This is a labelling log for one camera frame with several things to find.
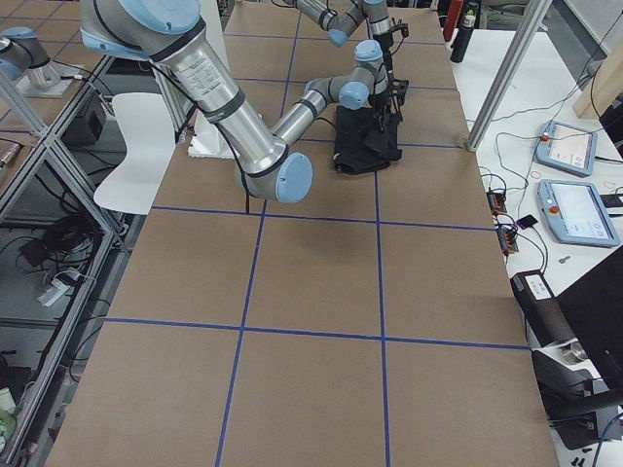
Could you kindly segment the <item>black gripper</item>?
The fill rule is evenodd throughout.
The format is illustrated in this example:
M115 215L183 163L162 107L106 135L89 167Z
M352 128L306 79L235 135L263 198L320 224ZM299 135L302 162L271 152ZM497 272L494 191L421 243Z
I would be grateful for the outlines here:
M372 93L369 96L369 104L374 111L374 131L384 131L387 127L398 127L403 122L400 110L391 110L393 98L393 73L383 72L375 81Z
M393 72L393 58L390 48L394 44L393 39L394 29L390 28L389 30L381 33L381 32L372 32L372 38L376 40L382 49L383 52L383 60L387 73Z

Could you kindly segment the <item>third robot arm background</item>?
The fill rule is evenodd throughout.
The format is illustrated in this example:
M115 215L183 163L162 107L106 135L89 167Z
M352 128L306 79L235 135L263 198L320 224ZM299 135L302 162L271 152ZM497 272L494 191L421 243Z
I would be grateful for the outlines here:
M35 32L25 26L1 32L1 70L26 97L61 98L72 78L62 78Z

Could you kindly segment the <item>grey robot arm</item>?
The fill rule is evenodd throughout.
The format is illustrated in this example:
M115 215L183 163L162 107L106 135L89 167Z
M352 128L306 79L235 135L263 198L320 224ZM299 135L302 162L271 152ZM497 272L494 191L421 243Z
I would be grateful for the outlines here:
M391 53L393 33L384 1L355 1L342 14L322 1L290 1L341 46L362 22L372 37L354 51L355 64L347 75L316 79L274 126L267 127L247 100L206 38L207 25L197 1L83 1L80 4L84 45L93 52L148 61L167 67L181 92L230 143L238 165L237 178L247 195L296 203L312 185L312 163L292 145L324 109L372 112L355 131L367 141L384 140L395 127L391 107L397 91Z
M327 1L293 0L285 1L287 6L296 8L327 32L330 41L341 47L350 35L367 21L374 40L382 49L386 71L393 75L393 59L390 47L394 44L393 35L402 30L404 37L409 35L408 25L401 20L389 17L386 1L352 1L352 6L345 13L337 13L329 7Z

